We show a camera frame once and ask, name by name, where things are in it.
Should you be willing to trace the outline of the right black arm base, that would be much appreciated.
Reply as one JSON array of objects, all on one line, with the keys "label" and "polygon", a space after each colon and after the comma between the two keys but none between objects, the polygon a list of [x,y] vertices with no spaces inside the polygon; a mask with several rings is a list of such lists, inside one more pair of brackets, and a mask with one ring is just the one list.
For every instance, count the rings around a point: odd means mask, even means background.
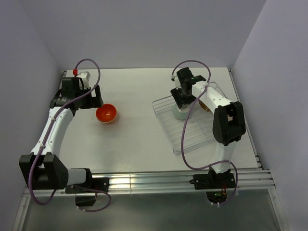
[{"label": "right black arm base", "polygon": [[207,192],[206,196],[211,203],[224,203],[227,200],[227,189],[234,189],[236,181],[231,170],[228,169],[223,173],[216,173],[212,168],[206,174],[195,174],[190,184],[194,185],[195,190],[214,190]]}]

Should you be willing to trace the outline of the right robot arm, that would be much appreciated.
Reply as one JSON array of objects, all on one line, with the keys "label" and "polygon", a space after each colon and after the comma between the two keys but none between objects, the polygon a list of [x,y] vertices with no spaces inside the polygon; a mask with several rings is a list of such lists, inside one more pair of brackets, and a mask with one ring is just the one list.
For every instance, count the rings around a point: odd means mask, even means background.
[{"label": "right robot arm", "polygon": [[172,74],[171,80],[175,83],[175,88],[170,92],[176,109],[178,112],[184,110],[186,115],[180,142],[183,159],[185,130],[193,107],[202,102],[213,114],[212,133],[216,140],[217,161],[207,166],[214,171],[208,176],[208,182],[212,187],[220,187],[225,181],[223,174],[230,169],[235,146],[246,133],[243,105],[221,95],[209,85],[209,79],[194,76],[187,67]]}]

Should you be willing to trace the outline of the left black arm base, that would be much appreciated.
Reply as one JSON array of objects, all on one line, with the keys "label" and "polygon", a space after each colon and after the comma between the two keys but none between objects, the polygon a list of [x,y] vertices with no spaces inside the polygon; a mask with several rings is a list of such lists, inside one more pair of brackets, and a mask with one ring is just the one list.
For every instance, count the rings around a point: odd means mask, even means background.
[{"label": "left black arm base", "polygon": [[107,208],[111,203],[111,196],[108,193],[109,178],[93,178],[90,183],[78,184],[77,186],[67,186],[66,194],[75,194],[75,204],[79,208],[90,210],[98,202],[98,194],[102,193],[108,197],[107,204],[101,210]]}]

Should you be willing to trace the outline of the pale green bowl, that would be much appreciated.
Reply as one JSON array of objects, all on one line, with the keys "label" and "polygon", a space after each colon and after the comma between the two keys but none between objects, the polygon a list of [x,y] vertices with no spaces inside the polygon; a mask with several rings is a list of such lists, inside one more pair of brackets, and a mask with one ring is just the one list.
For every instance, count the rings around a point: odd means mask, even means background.
[{"label": "pale green bowl", "polygon": [[183,107],[178,108],[178,106],[174,104],[172,107],[172,114],[178,120],[186,120],[189,109],[189,105],[184,105]]}]

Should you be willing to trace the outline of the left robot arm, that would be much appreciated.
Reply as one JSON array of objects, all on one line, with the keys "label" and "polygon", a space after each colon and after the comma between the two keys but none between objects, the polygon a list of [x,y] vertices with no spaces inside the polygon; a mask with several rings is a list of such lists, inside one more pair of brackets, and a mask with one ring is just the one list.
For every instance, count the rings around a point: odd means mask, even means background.
[{"label": "left robot arm", "polygon": [[88,168],[68,169],[60,160],[60,148],[66,130],[79,109],[103,105],[100,87],[91,94],[89,72],[64,77],[61,88],[50,102],[48,120],[43,133],[30,154],[22,155],[19,166],[28,187],[33,190],[58,190],[74,185],[89,192],[94,180]]}]

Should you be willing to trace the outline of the cream bowl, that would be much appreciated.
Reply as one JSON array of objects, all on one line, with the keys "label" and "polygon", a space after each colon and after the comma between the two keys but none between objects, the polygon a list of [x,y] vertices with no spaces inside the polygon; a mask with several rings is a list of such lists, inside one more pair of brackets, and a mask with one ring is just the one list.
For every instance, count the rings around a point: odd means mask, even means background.
[{"label": "cream bowl", "polygon": [[199,102],[199,105],[201,106],[201,108],[203,110],[205,110],[206,112],[209,112],[209,113],[212,112],[201,100],[199,100],[198,102]]}]

